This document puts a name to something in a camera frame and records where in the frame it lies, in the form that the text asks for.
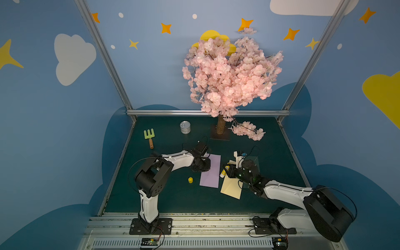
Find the purple envelope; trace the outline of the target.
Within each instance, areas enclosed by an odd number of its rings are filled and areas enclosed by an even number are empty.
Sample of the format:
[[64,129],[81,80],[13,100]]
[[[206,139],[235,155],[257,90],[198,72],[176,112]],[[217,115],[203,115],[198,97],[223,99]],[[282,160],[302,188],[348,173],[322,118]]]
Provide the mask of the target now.
[[220,178],[221,156],[211,154],[209,159],[210,159],[210,170],[201,173],[200,186],[218,188],[219,178]]

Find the yellow glue stick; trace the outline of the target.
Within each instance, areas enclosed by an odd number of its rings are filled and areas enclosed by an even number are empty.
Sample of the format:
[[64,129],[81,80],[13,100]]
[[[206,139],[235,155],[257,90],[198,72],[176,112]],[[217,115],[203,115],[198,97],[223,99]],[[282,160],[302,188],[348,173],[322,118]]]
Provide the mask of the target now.
[[225,165],[221,171],[220,177],[224,178],[227,173],[229,172],[230,166],[229,165]]

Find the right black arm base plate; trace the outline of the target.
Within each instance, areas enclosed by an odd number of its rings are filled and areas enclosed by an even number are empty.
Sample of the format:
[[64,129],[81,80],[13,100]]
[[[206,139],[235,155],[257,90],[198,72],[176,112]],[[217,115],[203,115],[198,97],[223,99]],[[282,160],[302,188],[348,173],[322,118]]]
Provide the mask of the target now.
[[278,235],[278,234],[297,234],[295,228],[286,228],[278,222],[276,218],[262,218],[255,216],[252,218],[254,224],[253,232],[256,235]]

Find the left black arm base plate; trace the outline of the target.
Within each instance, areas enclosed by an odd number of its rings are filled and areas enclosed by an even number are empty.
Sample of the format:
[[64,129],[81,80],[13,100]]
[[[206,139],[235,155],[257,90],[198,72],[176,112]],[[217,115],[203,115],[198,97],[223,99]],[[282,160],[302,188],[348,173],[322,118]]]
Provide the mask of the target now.
[[147,223],[141,217],[134,218],[130,225],[130,235],[156,235],[164,234],[171,235],[172,231],[172,219],[171,218],[158,218],[152,223]]

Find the dark green envelope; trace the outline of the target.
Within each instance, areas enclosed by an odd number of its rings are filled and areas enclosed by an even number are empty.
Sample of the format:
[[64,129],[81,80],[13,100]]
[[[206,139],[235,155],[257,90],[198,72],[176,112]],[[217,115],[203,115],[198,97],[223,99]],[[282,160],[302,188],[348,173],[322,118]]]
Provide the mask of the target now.
[[252,184],[259,180],[260,171],[257,157],[248,157],[242,161],[242,181],[243,187],[249,189]]

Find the cream yellow envelope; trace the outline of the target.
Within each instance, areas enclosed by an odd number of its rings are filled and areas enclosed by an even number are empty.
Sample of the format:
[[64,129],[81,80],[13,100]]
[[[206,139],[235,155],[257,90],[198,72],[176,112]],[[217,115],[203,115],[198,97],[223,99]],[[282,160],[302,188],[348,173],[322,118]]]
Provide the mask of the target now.
[[239,200],[241,198],[243,183],[237,178],[228,177],[224,169],[221,171],[220,177],[223,178],[223,185],[220,192]]

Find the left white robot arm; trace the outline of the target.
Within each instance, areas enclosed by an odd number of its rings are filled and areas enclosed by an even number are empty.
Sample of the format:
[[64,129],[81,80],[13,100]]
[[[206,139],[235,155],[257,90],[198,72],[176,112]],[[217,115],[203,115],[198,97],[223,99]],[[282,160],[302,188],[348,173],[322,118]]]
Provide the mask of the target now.
[[174,154],[162,154],[148,157],[135,175],[135,183],[141,198],[139,219],[147,226],[155,227],[159,219],[158,196],[175,170],[190,168],[193,172],[206,172],[211,168],[207,153],[209,147],[198,142],[191,150]]

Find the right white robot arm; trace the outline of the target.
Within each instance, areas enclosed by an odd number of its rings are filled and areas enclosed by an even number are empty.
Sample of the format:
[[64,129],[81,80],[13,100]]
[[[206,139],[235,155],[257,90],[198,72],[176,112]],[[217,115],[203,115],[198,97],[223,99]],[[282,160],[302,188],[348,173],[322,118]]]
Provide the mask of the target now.
[[331,242],[339,242],[358,212],[351,212],[334,194],[335,189],[318,185],[314,188],[293,186],[263,177],[252,160],[240,159],[224,166],[226,177],[236,178],[249,186],[256,196],[296,206],[295,210],[278,208],[269,217],[278,231],[302,228],[317,231]]

